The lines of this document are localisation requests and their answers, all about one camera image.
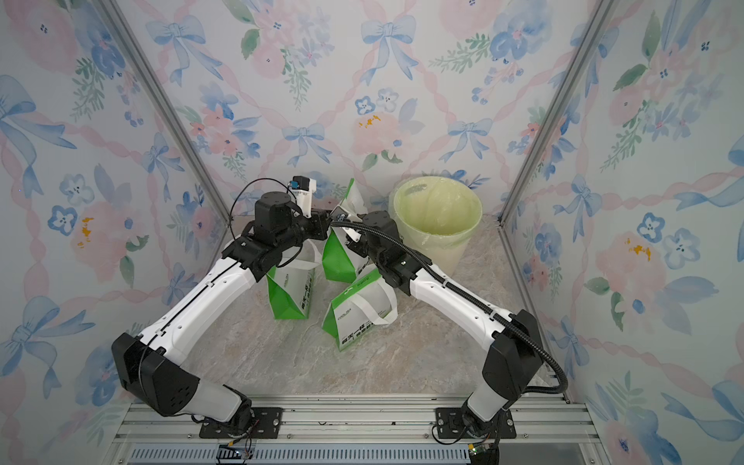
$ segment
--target blue bow pattern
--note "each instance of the blue bow pattern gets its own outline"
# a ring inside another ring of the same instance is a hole
[[[565,336],[561,339],[556,339],[556,337],[553,336],[553,333],[548,331],[548,339],[555,342],[561,349],[567,349],[565,352],[563,369],[571,379],[576,379],[576,375],[574,374],[574,359],[576,359],[576,365],[582,367],[589,363],[589,352],[586,351],[586,347],[581,345],[579,338],[574,334],[574,325],[571,324],[571,320],[568,319],[568,316],[561,318],[560,326],[563,329]]]
[[[296,156],[289,159],[287,164],[291,164],[293,167],[297,167],[297,162],[301,157],[307,154],[307,145],[310,144],[312,150],[325,161],[330,163],[328,155],[332,152],[320,147],[315,141],[323,141],[325,139],[325,129],[320,123],[310,124],[308,127],[296,128],[294,126],[286,127],[281,130],[282,135],[287,141],[297,140],[300,145],[300,152]]]
[[[190,65],[188,53],[186,52],[187,49],[207,71],[222,80],[222,76],[217,71],[217,66],[221,66],[222,62],[204,55],[190,44],[190,42],[197,44],[207,43],[207,39],[204,38],[204,28],[202,28],[202,23],[197,18],[188,15],[184,17],[181,24],[172,22],[169,25],[160,21],[151,21],[145,25],[145,28],[150,33],[150,37],[158,45],[165,45],[173,40],[173,47],[176,49],[176,56],[179,58],[180,67],[170,73],[171,83],[181,85],[183,71]]]
[[[586,23],[576,26],[576,28],[574,29],[574,33],[571,35],[571,47],[578,47],[579,45],[581,45],[581,42],[586,35],[586,29]],[[599,55],[597,55],[596,53],[592,55],[591,60],[589,61],[589,67],[586,70],[584,97],[589,96],[589,89],[594,84],[599,84],[600,80],[597,75],[597,62],[600,58],[607,58],[607,55],[612,50],[612,47],[615,46],[615,42],[617,42],[618,40],[618,35],[620,35],[620,29],[618,28],[610,28],[605,31],[604,34],[602,34],[600,43],[597,45],[597,51],[599,52]],[[563,71],[562,73],[559,73],[559,75],[554,76],[553,79],[555,79],[557,83],[561,83],[565,76],[566,71]]]
[[[31,96],[21,86],[21,83],[16,78],[7,74],[0,76],[0,131],[5,134],[8,141],[18,149],[28,163],[26,171],[23,172],[22,181],[23,194],[27,199],[31,197],[31,192],[34,190],[44,195],[42,187],[39,185],[39,180],[36,179],[36,173],[33,171],[33,163],[36,161],[36,149],[33,147],[31,141],[28,140],[26,134],[3,120],[7,117],[7,119],[14,122],[21,129],[54,145],[68,149],[77,149],[76,146],[60,137],[65,132],[64,124],[36,124],[15,116],[35,111],[36,104],[31,100]]]
[[[744,167],[744,135],[728,151],[728,159],[731,163]],[[721,208],[730,207],[744,200],[744,176],[738,178],[733,184],[712,197],[706,197],[697,192],[682,192],[675,195],[674,198],[681,201],[677,205],[677,211],[705,202]],[[737,261],[744,261],[744,222],[739,230]]]
[[[398,62],[400,70],[410,80],[413,80],[414,77],[411,75],[411,68],[418,65],[418,61],[404,54],[400,50],[400,47],[398,47],[397,41],[410,44],[414,41],[415,34],[416,19],[413,16],[406,15],[395,22],[387,22],[385,24],[379,21],[364,22],[362,24],[362,40],[365,44],[374,44],[379,40],[379,56],[377,57],[377,66],[365,71],[362,77],[359,78],[359,82],[367,83],[368,86],[370,85],[375,71],[384,68],[388,64],[390,48],[393,49],[393,56],[395,57],[395,61]],[[391,38],[390,48],[388,48],[388,37]]]
[[[589,187],[586,185],[586,179],[580,174],[577,174],[571,182],[571,190],[576,193],[574,201],[568,207],[553,205],[553,209],[555,210],[555,215],[562,211],[567,214],[577,212],[576,221],[574,221],[573,241],[576,242],[576,236],[578,234],[581,234],[582,237],[584,236],[584,210],[586,209],[587,215],[593,217],[602,208],[602,196],[589,190]]]
[[[160,174],[163,175],[163,181],[165,181],[165,186],[163,186],[163,202],[166,202],[170,200],[170,191],[168,190],[168,169],[166,168],[166,165],[176,171],[183,171],[184,168],[179,164],[181,162],[181,157],[169,158],[164,156],[164,154],[169,150],[169,147],[160,132],[155,134],[153,143],[154,145],[150,148],[150,151],[145,152],[145,154],[142,155],[141,165],[148,173],[151,173],[157,165]]]
[[[458,146],[455,147],[453,151],[445,153],[439,159],[444,160],[444,162],[446,163],[447,160],[449,160],[455,154],[455,152],[459,152],[460,150],[464,149],[467,145],[469,135],[472,151],[475,152],[478,158],[482,160],[483,151],[488,150],[489,147],[483,145],[478,139],[475,138],[475,135],[488,135],[488,132],[491,130],[492,124],[493,120],[490,120],[488,118],[484,118],[477,123],[465,124],[462,121],[455,121],[454,123],[450,124],[447,127],[447,134],[452,136],[460,135],[460,140],[458,141]]]
[[[42,338],[69,336],[95,326],[95,323],[83,323],[83,319],[86,317],[86,311],[83,310],[64,323],[45,329],[44,325],[55,319],[59,314],[59,306],[49,297],[38,295],[32,298],[23,309],[23,324],[13,331],[13,335],[8,341],[0,344],[0,376],[7,376],[16,370],[21,362],[23,350],[26,350],[49,367],[46,375],[44,375],[42,385],[45,399],[49,398],[52,388],[62,387],[52,368],[54,361],[57,360],[57,349],[45,341],[29,341],[31,336]]]

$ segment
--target black mounting plate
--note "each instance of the black mounting plate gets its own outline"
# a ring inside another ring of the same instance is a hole
[[[258,420],[258,424],[251,430],[251,439],[276,439],[279,437],[282,411],[281,407],[252,407],[251,412]],[[202,439],[234,439],[214,423],[202,424],[199,437]]]
[[[459,407],[454,408],[435,408],[434,415],[436,416],[437,422],[437,436],[439,439],[457,439],[460,437],[462,428],[465,427],[463,423],[462,410]],[[514,421],[512,420],[511,411],[507,410],[506,415],[501,416],[501,439],[514,439],[516,438],[516,430],[514,429]],[[473,437],[470,433],[466,432],[463,439],[483,439],[482,437]]]

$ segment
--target aluminum frame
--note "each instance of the aluminum frame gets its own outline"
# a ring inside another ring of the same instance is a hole
[[[573,60],[568,65],[565,79],[548,107],[545,123],[540,127],[532,144],[532,150],[522,165],[521,170],[517,173],[516,180],[509,191],[509,198],[501,210],[501,225],[509,224],[510,218],[514,215],[519,198],[527,187],[532,172],[535,170],[543,151],[548,145],[551,134],[553,134],[561,115],[574,94],[579,78],[589,63],[589,58],[596,53],[599,41],[602,39],[602,34],[611,19],[611,13],[615,10],[618,3],[617,0],[599,0],[597,2],[597,8],[587,23],[586,33],[576,50]]]
[[[257,407],[284,408],[279,438],[254,440],[254,444],[401,445],[434,443],[431,438],[434,409],[460,407],[467,398],[426,394],[250,397]],[[511,411],[517,438],[503,439],[502,443],[578,443],[587,445],[588,452],[596,446],[602,447],[584,404],[566,403],[557,395],[525,394]],[[126,463],[135,444],[225,442],[201,439],[199,430],[200,424],[188,416],[161,417],[146,405],[133,404],[103,463]]]
[[[101,19],[106,23],[117,43],[121,46],[121,51],[126,59],[132,63],[147,96],[150,97],[155,110],[162,117],[165,126],[170,130],[173,139],[178,144],[186,162],[194,171],[194,175],[202,185],[205,194],[209,197],[219,216],[227,224],[230,216],[225,200],[219,194],[219,190],[214,184],[212,177],[209,176],[207,167],[202,162],[199,154],[194,151],[188,132],[181,124],[181,120],[176,114],[176,109],[173,108],[165,90],[163,90],[160,82],[158,82],[155,71],[142,51],[142,47],[135,38],[132,29],[126,22],[124,14],[117,4],[117,0],[94,0],[92,3],[98,9]]]

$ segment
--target green leaf pattern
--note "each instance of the green leaf pattern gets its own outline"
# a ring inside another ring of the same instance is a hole
[[[613,292],[612,297],[610,298],[610,313],[612,314],[612,320],[615,322],[615,325],[620,328],[620,331],[623,330],[623,317],[625,316],[624,312],[616,312],[615,307],[618,306],[620,302],[623,301],[623,296],[619,292]]]
[[[240,50],[243,52],[243,58],[246,60],[256,50],[261,43],[258,29],[248,29],[243,40],[240,41]]]
[[[649,19],[649,24],[646,26],[646,34],[644,35],[644,42],[641,45],[641,52],[643,52],[644,57],[651,63],[651,57],[653,57],[653,54],[656,53],[656,48],[658,47],[658,42],[661,39],[661,23],[658,20],[658,16],[656,16],[656,12],[651,12],[651,18]]]
[[[606,386],[606,391],[612,398],[612,403],[615,404],[615,408],[618,413],[624,417],[628,411],[632,411],[635,414],[643,414],[644,409],[640,405],[647,403],[645,397],[641,397],[644,392],[643,388],[633,388],[630,384],[630,371],[625,373],[625,383],[620,384],[616,379],[611,379]]]
[[[103,83],[106,76],[98,71],[98,67],[93,63],[93,60],[87,57],[80,58],[77,61],[75,74],[78,78],[73,77],[72,82],[75,83],[77,89],[72,92],[75,95],[75,104],[70,116],[75,119],[75,122],[83,116],[92,120],[93,112],[103,109],[103,99],[105,98]]]
[[[240,0],[222,0],[222,3],[230,10],[230,14],[240,22],[255,25],[253,14],[250,9]]]
[[[556,295],[558,295],[558,286],[560,286],[561,281],[563,281],[561,267],[556,266],[555,268],[551,268],[548,274],[548,285],[551,287],[551,301],[554,301]]]
[[[609,155],[604,163],[602,163],[602,166],[600,166],[600,172],[603,172],[609,167],[614,169],[620,161],[635,155],[635,145],[641,143],[643,140],[638,134],[638,131],[641,130],[644,125],[644,122],[642,121],[643,116],[646,112],[651,111],[651,109],[651,103],[644,100],[641,108],[638,109],[635,116],[623,125],[623,128],[626,128],[625,133],[618,133],[615,135],[615,137],[618,138],[618,141],[612,146],[612,154]]]
[[[432,68],[439,68],[440,72],[450,69],[462,74],[467,68],[472,68],[473,63],[479,62],[488,56],[491,38],[486,34],[476,33],[473,37],[465,39],[465,45],[457,43],[455,50],[447,51],[446,55],[429,62]]]
[[[613,91],[622,89],[623,87],[632,86],[633,84],[637,83],[647,69],[648,66],[637,64],[628,71],[625,71],[623,75],[620,76],[620,79],[618,79],[618,81],[616,82]]]

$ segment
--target blue flower pattern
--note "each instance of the blue flower pattern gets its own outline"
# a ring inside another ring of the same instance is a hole
[[[367,113],[372,113],[375,109],[375,104],[372,103],[372,100],[367,95],[356,100],[354,105],[356,105],[357,115],[366,115]]]
[[[76,11],[74,22],[77,41],[90,53],[96,68],[109,79],[113,79],[114,74],[121,76],[126,62],[93,5],[83,3]]]
[[[682,110],[682,116],[674,120],[674,125],[676,126],[674,134],[672,135],[674,141],[676,141],[680,136],[690,137],[690,134],[692,133],[690,131],[690,123],[694,123],[698,118],[700,118],[700,112],[695,110],[696,104],[697,102],[688,103],[684,110]]]
[[[222,109],[222,116],[229,120],[235,118],[235,114],[232,109],[230,109],[230,105],[237,103],[237,97],[233,94],[223,94],[222,89],[220,89],[217,83],[214,82],[210,83],[209,87],[199,86],[199,90],[202,92],[201,100],[207,108],[211,111],[215,111],[219,106]]]
[[[561,237],[556,227],[551,222],[543,223],[540,232],[535,235],[535,249],[540,255],[540,261],[548,268],[558,265],[562,252]]]
[[[395,111],[395,107],[397,106],[396,102],[398,100],[398,97],[398,93],[393,92],[393,89],[389,87],[380,89],[377,92],[377,106],[383,108],[388,113],[392,113]]]
[[[74,208],[64,208],[55,205],[51,209],[51,218],[47,221],[47,225],[50,229],[54,229],[65,236],[69,236],[70,233],[72,233],[72,229],[75,227],[76,221],[77,212]]]
[[[603,421],[620,421],[618,410],[615,408],[612,398],[607,394],[607,391],[597,383],[594,384],[594,387],[597,390],[597,397],[601,405],[587,396],[586,402],[589,404],[591,410]],[[625,424],[637,437],[638,442],[643,447],[652,465],[663,465],[663,459],[674,465],[680,465],[682,463],[682,458],[679,456],[677,448],[659,435],[658,415],[653,410],[638,406],[629,408],[625,413]],[[620,446],[623,449],[627,449],[623,444]]]
[[[673,109],[673,107],[674,103],[670,103],[669,105],[667,105],[667,108],[665,108],[663,112],[656,110],[656,116],[653,119],[653,122],[649,122],[646,124],[644,130],[652,134],[652,142],[655,142],[656,138],[658,138],[659,135],[669,135],[669,126],[674,126],[678,123],[677,113],[679,112],[679,109]]]
[[[511,16],[502,13],[494,22],[490,52],[494,61],[520,60],[537,52],[551,35],[551,12],[545,0],[519,2],[523,8]]]
[[[60,192],[67,196],[67,201],[74,207],[83,202],[89,204],[95,198],[93,188],[86,185],[86,179],[82,174],[65,175],[63,181],[60,182]]]
[[[204,200],[204,191],[198,185],[196,186],[196,195],[193,199],[188,190],[184,192],[183,203],[176,205],[176,214],[178,214],[182,225],[187,225],[189,228],[191,227],[193,214],[196,213],[198,207],[204,205]],[[194,236],[193,230],[186,234],[184,251],[189,252],[192,248],[193,257],[198,259],[201,247],[199,239]]]
[[[662,243],[666,254],[664,262],[670,269],[680,269],[686,262],[700,260],[700,239],[686,228],[680,228],[673,236],[666,236]]]
[[[643,221],[641,221],[641,224],[638,225],[636,231],[645,240],[649,241],[652,244],[656,244],[658,242],[661,242],[661,230],[666,224],[667,222],[664,221],[664,218],[656,217],[653,213],[649,212],[644,216]]]
[[[78,405],[92,403],[96,407],[105,405],[114,396],[119,383],[111,342],[102,344],[88,355],[85,366],[75,379],[75,402]]]

